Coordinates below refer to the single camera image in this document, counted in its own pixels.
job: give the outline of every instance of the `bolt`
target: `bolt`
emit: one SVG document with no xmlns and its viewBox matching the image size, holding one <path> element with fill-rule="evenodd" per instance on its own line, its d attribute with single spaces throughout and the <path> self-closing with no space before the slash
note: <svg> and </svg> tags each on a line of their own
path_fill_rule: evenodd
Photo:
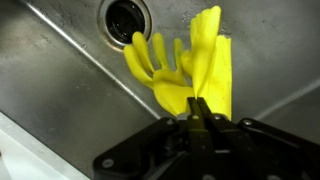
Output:
<svg viewBox="0 0 320 180">
<path fill-rule="evenodd" d="M 215 114 L 215 115 L 213 115 L 213 119 L 215 119 L 215 120 L 221 120 L 222 117 L 221 117 L 220 115 L 218 115 L 218 114 Z"/>
<path fill-rule="evenodd" d="M 104 168 L 110 168 L 114 164 L 114 161 L 112 159 L 106 159 L 102 162 L 102 167 Z"/>
<path fill-rule="evenodd" d="M 250 125 L 252 124 L 252 121 L 246 119 L 246 120 L 243 121 L 243 123 L 244 123 L 245 125 L 250 126 Z"/>
<path fill-rule="evenodd" d="M 192 119 L 197 120 L 197 119 L 199 119 L 199 116 L 198 115 L 193 115 Z"/>
<path fill-rule="evenodd" d="M 167 124 L 168 124 L 168 125 L 172 125 L 172 124 L 173 124 L 172 119 L 169 119 L 169 120 L 167 121 Z"/>
<path fill-rule="evenodd" d="M 202 176 L 202 180 L 215 180 L 216 178 L 214 178 L 212 175 L 210 174 L 205 174 Z"/>
<path fill-rule="evenodd" d="M 281 178 L 277 175 L 270 174 L 267 176 L 267 180 L 281 180 Z"/>
</svg>

